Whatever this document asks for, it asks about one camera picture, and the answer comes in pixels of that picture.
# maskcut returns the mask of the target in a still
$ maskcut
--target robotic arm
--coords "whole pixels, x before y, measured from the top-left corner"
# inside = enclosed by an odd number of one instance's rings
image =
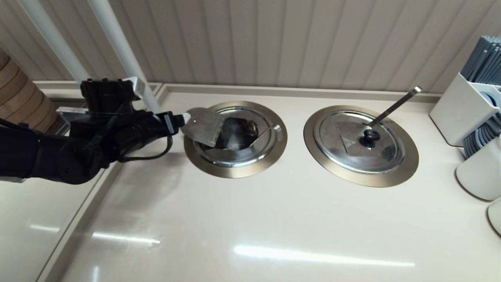
[[[81,184],[112,162],[165,155],[172,136],[184,126],[182,115],[135,110],[132,101],[138,98],[131,81],[89,80],[80,88],[89,110],[82,119],[71,122],[70,136],[44,135],[25,124],[0,119],[0,176]],[[168,145],[161,154],[126,156],[162,137],[168,138]]]

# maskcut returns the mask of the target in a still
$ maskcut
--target metal spatula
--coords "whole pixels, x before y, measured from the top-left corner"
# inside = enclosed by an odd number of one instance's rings
[[[193,108],[184,115],[185,125],[181,127],[184,135],[209,147],[216,145],[224,117],[207,108]]]

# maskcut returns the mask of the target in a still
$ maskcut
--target wooden cylinder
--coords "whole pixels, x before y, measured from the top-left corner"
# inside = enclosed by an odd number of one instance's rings
[[[45,133],[56,121],[56,107],[7,53],[0,49],[0,118],[27,123]]]

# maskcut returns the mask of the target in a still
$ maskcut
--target metal lid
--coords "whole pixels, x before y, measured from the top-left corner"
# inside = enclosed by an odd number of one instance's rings
[[[184,139],[186,154],[199,169],[224,178],[246,177],[264,171],[282,155],[287,131],[270,109],[243,101],[209,109],[224,117],[215,147]]]
[[[305,125],[306,145],[322,166],[346,180],[373,187],[400,184],[417,169],[417,148],[388,118],[369,127],[377,115],[354,106],[322,109]]]

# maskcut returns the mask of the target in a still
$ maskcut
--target ladle handle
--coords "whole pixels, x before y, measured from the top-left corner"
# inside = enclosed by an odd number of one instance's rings
[[[409,93],[405,94],[400,100],[398,100],[395,104],[391,105],[384,113],[380,114],[375,118],[373,121],[371,121],[368,126],[373,127],[376,124],[378,124],[380,121],[382,121],[385,117],[387,117],[389,114],[391,114],[394,110],[396,110],[398,107],[400,107],[403,103],[407,102],[410,98],[414,97],[417,93],[421,92],[422,89],[419,86],[414,87],[412,90],[409,91]]]

